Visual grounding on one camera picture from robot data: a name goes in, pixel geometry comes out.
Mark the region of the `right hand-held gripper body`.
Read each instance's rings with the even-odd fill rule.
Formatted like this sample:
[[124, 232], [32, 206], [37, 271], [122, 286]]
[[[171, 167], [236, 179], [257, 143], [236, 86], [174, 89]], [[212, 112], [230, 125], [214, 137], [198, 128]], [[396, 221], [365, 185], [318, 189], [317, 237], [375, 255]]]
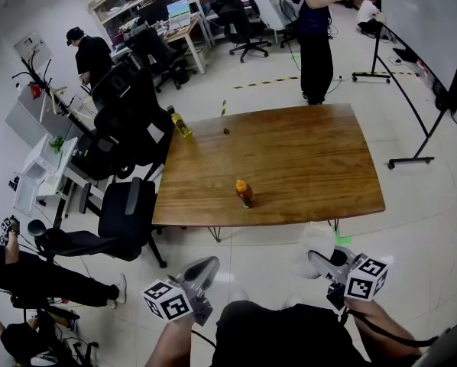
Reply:
[[327, 300], [337, 309], [344, 307], [344, 299], [371, 301], [387, 279], [389, 265], [359, 255], [344, 273], [342, 280], [336, 279], [328, 288]]

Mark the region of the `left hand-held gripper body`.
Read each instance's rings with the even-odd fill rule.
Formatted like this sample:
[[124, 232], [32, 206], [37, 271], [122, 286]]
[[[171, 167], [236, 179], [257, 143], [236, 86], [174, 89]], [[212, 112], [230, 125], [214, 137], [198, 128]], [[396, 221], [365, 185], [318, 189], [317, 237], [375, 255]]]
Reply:
[[141, 296], [150, 312], [165, 323], [192, 314], [195, 322], [204, 326], [213, 312], [206, 292], [197, 292], [196, 282], [178, 282], [172, 276], [154, 281]]

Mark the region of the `white cloth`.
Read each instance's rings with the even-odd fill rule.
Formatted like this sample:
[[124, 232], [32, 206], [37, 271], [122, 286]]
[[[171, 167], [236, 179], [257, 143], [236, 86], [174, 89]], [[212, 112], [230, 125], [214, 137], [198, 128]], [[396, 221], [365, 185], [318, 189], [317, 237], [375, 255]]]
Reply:
[[313, 256], [332, 257], [335, 249], [335, 231], [326, 222], [308, 222], [294, 250], [291, 271], [301, 278], [317, 279], [321, 276]]

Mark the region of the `brown bottle with orange cap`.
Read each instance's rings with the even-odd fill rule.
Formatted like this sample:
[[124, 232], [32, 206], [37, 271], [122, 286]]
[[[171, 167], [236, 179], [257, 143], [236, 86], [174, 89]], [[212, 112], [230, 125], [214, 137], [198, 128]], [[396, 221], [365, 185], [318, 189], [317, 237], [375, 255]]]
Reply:
[[243, 203], [243, 207], [248, 209], [252, 208], [254, 205], [254, 193], [250, 185], [243, 180], [237, 180], [235, 189]]

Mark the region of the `yellow bottle with black cap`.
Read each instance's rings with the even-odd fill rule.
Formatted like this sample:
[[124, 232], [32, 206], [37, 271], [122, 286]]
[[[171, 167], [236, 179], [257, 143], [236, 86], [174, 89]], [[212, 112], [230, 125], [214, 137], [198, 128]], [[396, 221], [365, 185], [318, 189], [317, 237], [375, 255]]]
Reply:
[[171, 120], [173, 121], [174, 125], [176, 126], [176, 128], [178, 129], [180, 134], [184, 138], [189, 137], [192, 134], [192, 132], [186, 125], [186, 123], [183, 120], [183, 118], [181, 117], [181, 115], [178, 112], [176, 112], [176, 110], [173, 106], [168, 106], [167, 111], [170, 114]]

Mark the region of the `person's right forearm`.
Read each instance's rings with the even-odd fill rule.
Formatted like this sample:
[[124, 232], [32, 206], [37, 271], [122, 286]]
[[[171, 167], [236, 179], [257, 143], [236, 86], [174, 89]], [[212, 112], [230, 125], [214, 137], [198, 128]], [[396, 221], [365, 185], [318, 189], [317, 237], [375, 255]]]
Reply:
[[402, 339], [414, 340], [411, 333], [393, 320], [374, 300], [346, 298], [344, 303], [348, 309], [358, 314], [358, 317], [354, 317], [355, 324], [365, 350], [373, 363], [391, 364], [404, 358], [416, 359], [422, 355], [420, 349], [400, 344], [394, 339], [376, 333], [365, 321], [361, 320], [361, 317], [364, 317], [369, 323], [389, 334]]

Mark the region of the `person's left forearm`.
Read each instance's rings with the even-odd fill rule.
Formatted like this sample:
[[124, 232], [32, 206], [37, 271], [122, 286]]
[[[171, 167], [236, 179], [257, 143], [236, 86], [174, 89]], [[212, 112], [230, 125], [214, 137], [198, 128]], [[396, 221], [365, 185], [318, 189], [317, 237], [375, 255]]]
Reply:
[[190, 367], [192, 314], [168, 323], [145, 367]]

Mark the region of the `person's black clothing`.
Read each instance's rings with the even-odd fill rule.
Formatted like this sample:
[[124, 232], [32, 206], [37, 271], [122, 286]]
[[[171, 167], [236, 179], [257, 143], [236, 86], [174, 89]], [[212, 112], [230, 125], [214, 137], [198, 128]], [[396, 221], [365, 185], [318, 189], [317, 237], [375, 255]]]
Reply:
[[329, 309], [297, 304], [269, 310], [239, 300], [216, 324], [210, 367], [363, 367], [347, 329]]

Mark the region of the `large black office chair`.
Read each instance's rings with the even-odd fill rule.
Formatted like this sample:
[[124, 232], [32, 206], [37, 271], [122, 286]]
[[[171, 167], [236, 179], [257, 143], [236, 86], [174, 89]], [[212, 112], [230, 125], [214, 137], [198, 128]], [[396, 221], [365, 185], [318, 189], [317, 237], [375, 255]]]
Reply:
[[73, 164], [93, 180], [125, 179], [137, 166], [150, 166], [144, 178], [155, 178], [167, 158], [173, 125], [157, 101], [150, 69], [114, 66], [93, 88], [92, 101], [95, 128], [79, 139]]

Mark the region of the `white cart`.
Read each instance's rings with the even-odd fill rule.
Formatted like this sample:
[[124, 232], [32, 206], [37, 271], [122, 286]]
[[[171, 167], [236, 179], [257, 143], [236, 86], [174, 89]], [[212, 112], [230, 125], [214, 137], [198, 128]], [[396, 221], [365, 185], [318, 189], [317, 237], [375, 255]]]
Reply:
[[54, 196], [58, 184], [76, 149], [78, 138], [65, 141], [59, 152], [52, 147], [53, 137], [46, 134], [24, 161], [15, 191], [13, 208], [31, 217], [38, 197]]

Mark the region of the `black office chair with clothes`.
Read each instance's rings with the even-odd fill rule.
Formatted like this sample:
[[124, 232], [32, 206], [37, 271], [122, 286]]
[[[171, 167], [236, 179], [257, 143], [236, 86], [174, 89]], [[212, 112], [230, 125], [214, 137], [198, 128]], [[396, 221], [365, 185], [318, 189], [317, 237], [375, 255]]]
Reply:
[[155, 86], [157, 93], [161, 93], [161, 87], [170, 80], [179, 90], [191, 75], [198, 73], [196, 69], [188, 67], [184, 50], [170, 47], [154, 28], [146, 24], [131, 29], [124, 39], [126, 46], [141, 59], [144, 66], [151, 65], [150, 57], [155, 60], [157, 74], [161, 77]]

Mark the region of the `black coat rack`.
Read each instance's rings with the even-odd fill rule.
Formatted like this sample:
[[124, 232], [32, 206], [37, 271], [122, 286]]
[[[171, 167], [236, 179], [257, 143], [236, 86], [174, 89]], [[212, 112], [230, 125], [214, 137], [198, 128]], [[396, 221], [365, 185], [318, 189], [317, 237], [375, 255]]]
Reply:
[[49, 82], [45, 80], [45, 76], [40, 76], [33, 67], [34, 56], [36, 52], [32, 53], [32, 57], [29, 60], [21, 58], [21, 62], [25, 67], [25, 71], [15, 74], [12, 78], [16, 78], [20, 75], [28, 75], [31, 78], [31, 83], [37, 85], [41, 88], [43, 92], [50, 98], [52, 102], [52, 110], [55, 114], [61, 114], [62, 116], [67, 117], [84, 135], [86, 135], [90, 140], [94, 139], [94, 134], [90, 129], [88, 129], [78, 118], [79, 113], [68, 106], [62, 99], [59, 97], [59, 92], [66, 90], [66, 87], [60, 87], [54, 89], [50, 86]]

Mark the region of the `light wooden desk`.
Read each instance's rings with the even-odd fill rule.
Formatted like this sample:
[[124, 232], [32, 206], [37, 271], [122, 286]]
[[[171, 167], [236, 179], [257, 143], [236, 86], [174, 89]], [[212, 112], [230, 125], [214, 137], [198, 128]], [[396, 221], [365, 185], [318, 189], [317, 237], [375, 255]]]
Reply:
[[210, 40], [208, 31], [206, 30], [206, 27], [204, 25], [203, 16], [200, 13], [197, 13], [191, 17], [189, 25], [178, 28], [176, 30], [169, 30], [166, 33], [164, 40], [168, 44], [173, 43], [174, 41], [183, 40], [188, 46], [188, 50], [190, 51], [194, 59], [194, 63], [198, 73], [203, 75], [206, 73], [207, 62], [205, 59], [200, 58], [199, 52], [197, 51], [196, 45], [193, 41], [192, 33], [195, 28], [199, 28], [201, 30], [204, 45], [208, 47], [209, 50], [211, 50], [212, 42]]

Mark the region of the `whiteboard on black stand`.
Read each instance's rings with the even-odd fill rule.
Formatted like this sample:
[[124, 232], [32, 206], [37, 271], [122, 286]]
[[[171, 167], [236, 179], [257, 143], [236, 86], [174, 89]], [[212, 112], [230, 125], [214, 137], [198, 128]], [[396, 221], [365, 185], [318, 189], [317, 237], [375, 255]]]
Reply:
[[439, 125], [457, 104], [457, 0], [381, 0], [380, 23], [409, 48], [443, 89]]

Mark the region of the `laptop with bright screen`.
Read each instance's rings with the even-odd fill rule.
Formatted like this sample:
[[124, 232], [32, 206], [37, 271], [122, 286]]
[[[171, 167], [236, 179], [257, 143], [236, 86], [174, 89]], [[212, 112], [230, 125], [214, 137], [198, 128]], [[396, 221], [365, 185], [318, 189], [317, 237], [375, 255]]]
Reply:
[[191, 10], [188, 0], [179, 0], [167, 6], [169, 29], [177, 30], [190, 25]]

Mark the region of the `white pod chair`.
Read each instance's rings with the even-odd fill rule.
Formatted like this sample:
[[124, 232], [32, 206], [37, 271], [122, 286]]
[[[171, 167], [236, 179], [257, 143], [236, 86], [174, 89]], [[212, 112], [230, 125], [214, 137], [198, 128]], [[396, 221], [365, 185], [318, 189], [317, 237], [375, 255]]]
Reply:
[[249, 0], [249, 2], [261, 21], [274, 31], [276, 41], [278, 41], [278, 35], [282, 36], [279, 42], [281, 48], [297, 39], [296, 22], [305, 0], [300, 0], [298, 3], [292, 0]]

